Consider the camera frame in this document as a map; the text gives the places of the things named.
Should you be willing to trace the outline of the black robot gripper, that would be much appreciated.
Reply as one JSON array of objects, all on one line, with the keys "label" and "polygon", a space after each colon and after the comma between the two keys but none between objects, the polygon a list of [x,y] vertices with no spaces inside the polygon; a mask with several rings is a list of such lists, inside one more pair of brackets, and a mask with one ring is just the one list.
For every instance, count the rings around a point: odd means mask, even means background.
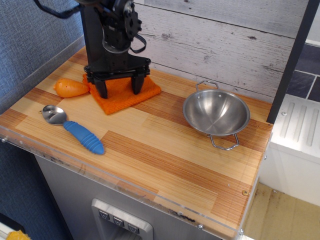
[{"label": "black robot gripper", "polygon": [[86,45],[88,64],[84,67],[86,80],[95,85],[103,99],[108,98],[107,80],[131,77],[131,88],[135,95],[141,92],[144,79],[150,74],[151,60],[135,56],[127,51],[111,53],[102,46]]}]

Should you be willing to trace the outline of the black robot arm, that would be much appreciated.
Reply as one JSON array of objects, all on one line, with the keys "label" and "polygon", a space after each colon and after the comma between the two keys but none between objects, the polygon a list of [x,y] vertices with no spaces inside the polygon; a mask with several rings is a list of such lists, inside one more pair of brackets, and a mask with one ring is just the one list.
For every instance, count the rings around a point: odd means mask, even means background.
[{"label": "black robot arm", "polygon": [[134,39],[143,45],[146,40],[139,35],[141,20],[132,0],[79,0],[78,5],[57,12],[38,0],[37,7],[59,19],[68,19],[80,12],[87,52],[88,65],[84,68],[88,82],[95,85],[101,98],[108,98],[106,82],[130,78],[135,95],[142,90],[149,75],[151,60],[138,56],[145,50],[132,49]]}]

